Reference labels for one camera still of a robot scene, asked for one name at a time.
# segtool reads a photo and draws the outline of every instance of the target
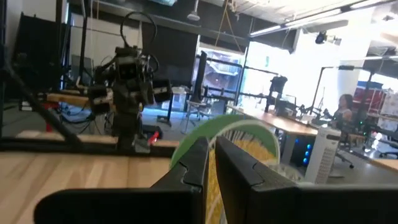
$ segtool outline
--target pipe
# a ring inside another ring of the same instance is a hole
[[[199,0],[196,0],[195,7],[193,8],[193,11],[198,12],[198,5],[199,5]]]
[[[82,0],[81,6],[83,7],[83,30],[81,32],[81,47],[80,47],[80,61],[79,61],[79,77],[83,80],[83,71],[85,68],[85,50],[86,50],[86,35],[87,35],[87,19],[89,10],[89,0]]]

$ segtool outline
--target desktop computer tower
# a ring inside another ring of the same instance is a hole
[[[315,143],[315,136],[297,136],[290,162],[297,167],[307,167]]]
[[[311,159],[305,171],[304,181],[314,184],[325,184],[335,160],[341,131],[333,128],[318,130]]]

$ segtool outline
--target wooden table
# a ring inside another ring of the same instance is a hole
[[[370,163],[398,173],[398,159],[371,159]]]
[[[275,116],[270,113],[266,113],[259,109],[246,109],[237,106],[227,106],[237,113],[241,113],[253,118],[257,118],[269,126],[277,129],[281,129],[288,133],[286,137],[283,154],[280,161],[284,164],[289,164],[292,158],[293,148],[297,136],[316,136],[318,134],[318,129],[307,126],[306,124],[293,121],[291,119]]]
[[[164,158],[0,152],[1,223],[33,223],[37,202],[62,189],[150,187],[169,164]]]
[[[118,139],[112,136],[106,135],[95,135],[95,134],[78,134],[78,138],[82,142],[90,142],[90,143],[102,143],[102,144],[116,144]],[[59,133],[46,133],[42,131],[31,131],[25,130],[19,134],[17,134],[16,138],[24,138],[24,139],[43,139],[43,140],[59,140],[63,141],[64,138]],[[160,139],[153,143],[154,146],[158,147],[177,147],[180,144],[179,141],[169,141]]]

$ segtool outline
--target white computer tower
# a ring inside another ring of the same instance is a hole
[[[325,184],[333,167],[341,131],[320,127],[311,152],[304,181]]]

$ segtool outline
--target fluorescent light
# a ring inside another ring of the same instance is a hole
[[[304,17],[302,19],[297,19],[295,21],[288,22],[288,23],[286,23],[286,26],[289,26],[289,28],[290,28],[290,26],[296,26],[296,25],[299,25],[299,24],[303,26],[305,24],[308,24],[310,22],[313,22],[313,21],[316,21],[316,20],[319,20],[319,19],[323,19],[323,18],[330,17],[330,16],[336,16],[336,15],[338,15],[340,13],[341,13],[340,9],[335,9],[335,10],[332,10],[332,11],[319,13],[319,14],[316,14],[314,16]]]
[[[360,3],[353,4],[352,6],[350,6],[350,8],[358,9],[358,8],[365,7],[365,6],[368,6],[368,5],[371,5],[371,4],[375,4],[375,3],[378,3],[378,2],[383,2],[383,1],[380,1],[380,0],[363,1],[363,2],[360,2]]]
[[[259,35],[266,34],[268,32],[272,32],[272,31],[280,29],[280,28],[282,28],[282,26],[280,26],[280,25],[269,27],[269,28],[265,28],[265,29],[262,29],[262,30],[255,31],[255,32],[251,33],[250,36],[257,37]]]

